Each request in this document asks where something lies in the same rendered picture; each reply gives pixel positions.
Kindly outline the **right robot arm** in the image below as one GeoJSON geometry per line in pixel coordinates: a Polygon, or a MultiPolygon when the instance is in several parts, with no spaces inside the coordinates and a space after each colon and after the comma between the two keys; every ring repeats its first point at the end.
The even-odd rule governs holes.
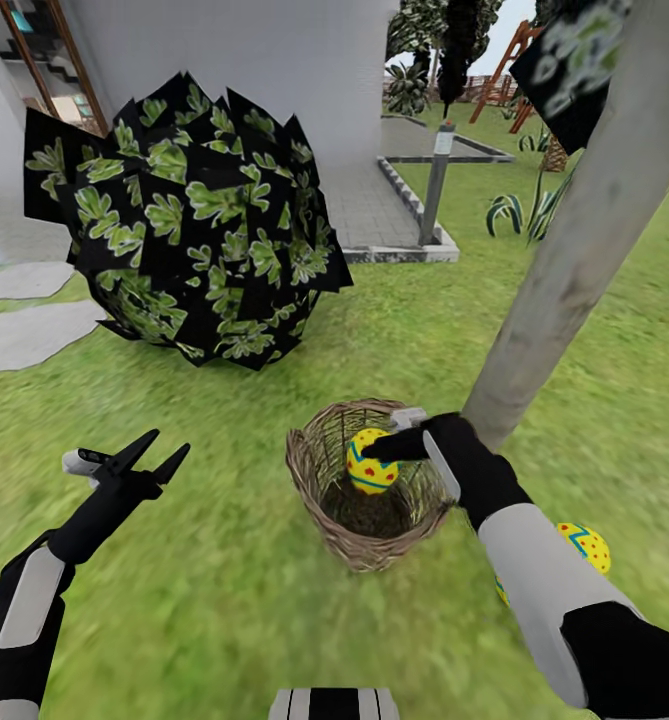
{"type": "Polygon", "coordinates": [[[669,720],[669,632],[571,545],[454,411],[396,409],[391,435],[361,450],[381,463],[429,460],[465,508],[540,672],[598,720],[669,720]]]}

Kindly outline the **easter egg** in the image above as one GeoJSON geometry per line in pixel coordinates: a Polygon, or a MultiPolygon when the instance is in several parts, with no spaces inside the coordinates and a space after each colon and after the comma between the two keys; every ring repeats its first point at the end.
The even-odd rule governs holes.
{"type": "Polygon", "coordinates": [[[555,526],[571,545],[585,556],[585,559],[597,567],[601,575],[605,575],[609,571],[609,565],[611,565],[609,548],[599,533],[586,526],[573,523],[559,523],[555,526]]]}
{"type": "Polygon", "coordinates": [[[360,497],[363,496],[365,499],[377,498],[378,495],[382,496],[382,493],[387,493],[387,490],[392,487],[392,482],[398,481],[398,474],[403,476],[405,462],[399,460],[391,463],[381,463],[378,458],[369,459],[361,455],[362,449],[372,445],[374,440],[380,437],[391,435],[391,432],[378,431],[366,425],[358,429],[357,434],[349,438],[351,442],[346,447],[348,452],[345,454],[345,458],[346,463],[349,464],[346,469],[352,486],[351,489],[348,487],[348,491],[346,491],[350,492],[349,489],[356,489],[355,493],[360,497]]]}

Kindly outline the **wicker basket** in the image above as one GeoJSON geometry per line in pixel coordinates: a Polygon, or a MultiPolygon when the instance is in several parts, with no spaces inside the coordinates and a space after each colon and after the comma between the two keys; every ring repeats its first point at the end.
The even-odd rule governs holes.
{"type": "Polygon", "coordinates": [[[398,481],[381,497],[365,499],[356,489],[350,490],[345,454],[358,429],[347,426],[367,424],[392,433],[388,423],[396,409],[413,407],[374,397],[333,403],[322,408],[303,432],[293,427],[287,433],[285,464],[304,509],[326,551],[358,573],[381,572],[425,538],[432,538],[456,503],[429,460],[412,462],[410,476],[398,474],[398,481]],[[329,430],[334,418],[339,428],[329,430]]]}

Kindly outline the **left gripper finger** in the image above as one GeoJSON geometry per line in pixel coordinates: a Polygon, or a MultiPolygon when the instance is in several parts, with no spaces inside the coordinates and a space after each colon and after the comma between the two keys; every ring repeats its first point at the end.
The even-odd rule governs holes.
{"type": "Polygon", "coordinates": [[[121,452],[118,452],[116,456],[111,457],[111,459],[103,464],[108,468],[106,474],[112,476],[112,478],[116,478],[116,482],[122,484],[122,486],[134,486],[134,488],[138,488],[132,480],[126,480],[126,472],[131,471],[132,467],[158,435],[158,429],[150,430],[150,432],[146,433],[140,439],[132,442],[132,444],[124,448],[121,452]]]}
{"type": "Polygon", "coordinates": [[[187,456],[191,448],[190,443],[185,443],[179,450],[177,450],[171,457],[169,457],[160,467],[157,467],[155,471],[144,470],[142,473],[130,471],[128,473],[147,476],[153,480],[157,485],[167,484],[175,474],[175,471],[180,467],[183,459],[187,456]]]}

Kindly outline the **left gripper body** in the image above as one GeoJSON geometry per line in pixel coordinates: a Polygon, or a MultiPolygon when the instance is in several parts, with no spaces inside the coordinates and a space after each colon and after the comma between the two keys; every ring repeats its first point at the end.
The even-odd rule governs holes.
{"type": "Polygon", "coordinates": [[[126,480],[132,480],[134,486],[122,486],[116,478],[106,474],[108,468],[101,465],[93,475],[101,483],[73,514],[79,529],[98,538],[108,538],[132,513],[141,501],[157,500],[163,490],[147,476],[126,472],[126,480]]]}

